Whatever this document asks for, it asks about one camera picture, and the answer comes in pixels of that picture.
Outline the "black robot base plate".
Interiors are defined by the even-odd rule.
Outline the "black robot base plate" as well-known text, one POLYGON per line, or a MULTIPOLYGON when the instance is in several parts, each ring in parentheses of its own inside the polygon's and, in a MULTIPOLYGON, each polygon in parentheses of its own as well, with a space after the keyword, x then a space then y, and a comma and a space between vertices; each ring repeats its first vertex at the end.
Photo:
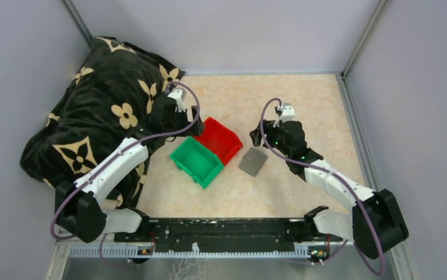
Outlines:
POLYGON ((154 242, 157 253, 180 253, 197 244, 202 253, 288 253, 303 242, 339 242, 312 230, 304 218, 151 218, 116 242, 154 242))

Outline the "grey leather card holder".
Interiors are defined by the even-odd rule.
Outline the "grey leather card holder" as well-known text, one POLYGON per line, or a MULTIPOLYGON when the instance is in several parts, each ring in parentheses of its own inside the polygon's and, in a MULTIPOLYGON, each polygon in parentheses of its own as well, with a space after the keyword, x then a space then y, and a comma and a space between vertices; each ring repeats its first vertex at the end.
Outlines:
POLYGON ((238 167, 252 177, 256 177, 267 161, 268 156, 261 150, 250 148, 242 157, 238 167))

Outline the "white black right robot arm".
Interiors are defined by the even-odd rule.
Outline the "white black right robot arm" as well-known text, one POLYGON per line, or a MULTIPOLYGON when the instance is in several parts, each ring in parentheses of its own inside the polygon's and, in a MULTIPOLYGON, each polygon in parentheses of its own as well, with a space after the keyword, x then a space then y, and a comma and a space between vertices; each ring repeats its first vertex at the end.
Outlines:
POLYGON ((284 159, 292 174, 340 203, 346 213, 318 206, 305 214, 304 232, 311 240, 333 235, 353 241, 360 252, 374 260, 405 241, 409 231, 395 195, 375 191, 336 171, 322 155, 308 147, 299 121, 278 126, 264 120, 249 133, 254 147, 262 146, 284 159))

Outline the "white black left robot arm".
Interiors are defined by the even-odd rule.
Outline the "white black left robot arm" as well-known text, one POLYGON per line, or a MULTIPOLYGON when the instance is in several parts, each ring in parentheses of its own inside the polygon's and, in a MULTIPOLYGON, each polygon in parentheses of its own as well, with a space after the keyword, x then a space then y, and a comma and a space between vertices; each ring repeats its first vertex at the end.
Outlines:
POLYGON ((149 217, 133 208, 103 210, 108 194, 136 167, 164 146, 170 137, 200 136, 203 122, 199 105, 188 119, 186 91, 175 88, 153 103, 154 110, 133 129, 98 166, 74 182, 63 181, 55 189, 55 213, 50 229, 67 230, 85 243, 101 235, 128 233, 136 241, 151 233, 149 217))

